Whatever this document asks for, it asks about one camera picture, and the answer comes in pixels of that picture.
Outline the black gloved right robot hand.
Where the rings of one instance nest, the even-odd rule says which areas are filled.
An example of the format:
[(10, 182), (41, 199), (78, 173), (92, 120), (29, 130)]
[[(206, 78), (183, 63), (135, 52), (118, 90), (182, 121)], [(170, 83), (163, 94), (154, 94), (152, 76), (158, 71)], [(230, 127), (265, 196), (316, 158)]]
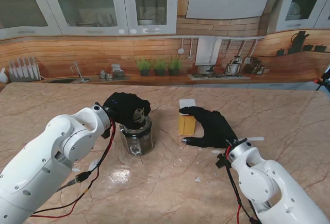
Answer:
[(184, 107), (181, 114), (192, 115), (204, 130), (203, 137), (185, 137), (182, 142), (189, 146), (201, 148), (226, 148), (227, 141), (237, 140), (237, 136), (225, 117), (218, 111), (209, 111), (201, 107)]

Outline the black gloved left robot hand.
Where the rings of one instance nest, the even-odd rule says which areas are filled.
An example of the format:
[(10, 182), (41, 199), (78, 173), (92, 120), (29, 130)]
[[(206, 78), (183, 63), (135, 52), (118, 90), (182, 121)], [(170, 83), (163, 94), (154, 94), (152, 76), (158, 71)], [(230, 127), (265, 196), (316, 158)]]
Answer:
[(134, 120), (134, 113), (141, 109), (145, 116), (151, 111), (148, 100), (141, 99), (136, 94), (113, 93), (103, 104), (103, 109), (116, 123), (124, 125), (128, 129), (139, 129), (142, 125)]

